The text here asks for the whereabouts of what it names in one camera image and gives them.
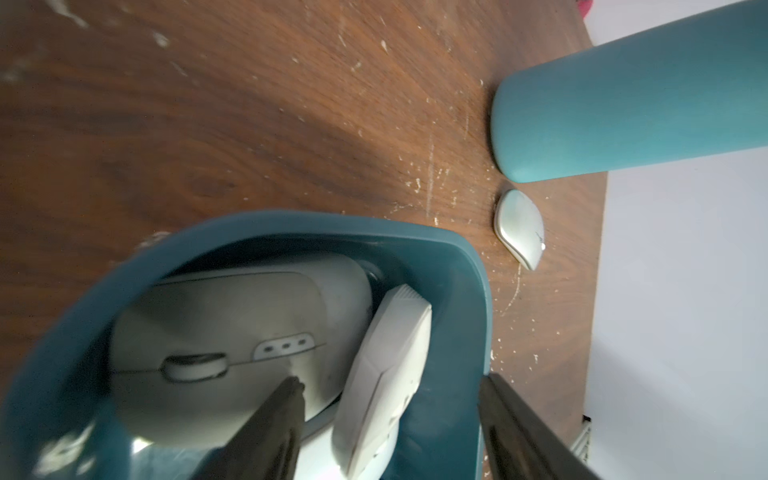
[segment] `white paint speck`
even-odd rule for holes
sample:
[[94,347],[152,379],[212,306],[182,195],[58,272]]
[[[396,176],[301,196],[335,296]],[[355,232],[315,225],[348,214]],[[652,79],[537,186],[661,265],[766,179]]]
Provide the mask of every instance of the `white paint speck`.
[[11,67],[2,73],[2,80],[5,83],[18,83],[24,74],[36,61],[42,59],[48,51],[42,45],[29,55],[17,58],[11,64]]
[[154,38],[154,42],[162,48],[168,48],[168,45],[170,45],[170,40],[168,40],[168,37],[161,34],[158,31],[152,32],[152,38]]
[[88,23],[85,20],[72,13],[69,5],[67,5],[67,0],[45,0],[45,3],[62,17],[70,18],[78,27],[88,28]]
[[155,233],[151,234],[149,237],[143,239],[141,241],[141,243],[139,243],[136,246],[136,248],[134,248],[134,250],[135,251],[139,251],[139,250],[143,250],[145,248],[149,248],[149,247],[152,247],[154,245],[157,245],[158,243],[163,241],[163,239],[165,239],[165,237],[167,237],[169,235],[170,235],[170,232],[166,232],[166,231],[155,232]]

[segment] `teal plastic container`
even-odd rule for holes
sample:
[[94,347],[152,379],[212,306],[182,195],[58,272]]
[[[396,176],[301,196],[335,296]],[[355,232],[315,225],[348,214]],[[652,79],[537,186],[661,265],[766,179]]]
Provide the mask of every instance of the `teal plastic container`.
[[[115,418],[109,395],[107,352],[113,319],[171,273],[304,251],[336,252],[356,260],[368,273],[375,306],[385,291],[402,283],[432,303],[432,337],[422,383],[401,419],[395,454],[383,478],[480,478],[477,395],[480,378],[489,368],[493,310],[478,254],[447,230],[291,211],[236,214],[191,227],[139,253],[91,288],[38,344],[5,398],[0,411],[0,477],[30,478],[46,443],[67,434],[77,437],[91,422],[94,428],[82,453],[46,478],[135,477],[133,439]],[[90,458],[95,462],[83,473],[82,465]],[[191,473],[186,460],[184,455],[164,455],[161,465],[156,459],[153,471],[140,477],[163,478],[163,473],[173,472],[168,478],[183,480]]]
[[506,78],[493,151],[532,182],[768,144],[768,0],[718,8]]

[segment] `mouse scroll wheel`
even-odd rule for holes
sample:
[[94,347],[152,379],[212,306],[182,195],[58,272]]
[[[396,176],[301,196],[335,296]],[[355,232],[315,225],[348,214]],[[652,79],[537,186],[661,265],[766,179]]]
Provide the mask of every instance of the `mouse scroll wheel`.
[[169,382],[199,382],[227,373],[229,363],[223,353],[169,356],[163,361],[163,376]]

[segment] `teal tumbler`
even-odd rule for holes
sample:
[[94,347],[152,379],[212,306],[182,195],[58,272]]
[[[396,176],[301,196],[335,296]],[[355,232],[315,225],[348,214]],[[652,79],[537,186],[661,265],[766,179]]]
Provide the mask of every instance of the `teal tumbler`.
[[506,78],[499,168],[532,182],[768,144],[768,0],[750,0]]

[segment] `wood grain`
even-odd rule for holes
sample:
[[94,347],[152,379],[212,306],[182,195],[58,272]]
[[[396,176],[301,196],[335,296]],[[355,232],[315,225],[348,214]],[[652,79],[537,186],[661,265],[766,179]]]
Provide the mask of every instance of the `wood grain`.
[[521,186],[548,249],[518,275],[492,230],[511,185],[488,142],[505,76],[590,46],[571,0],[59,5],[0,10],[0,391],[154,233],[317,210],[466,237],[493,289],[494,369],[574,438],[605,175]]

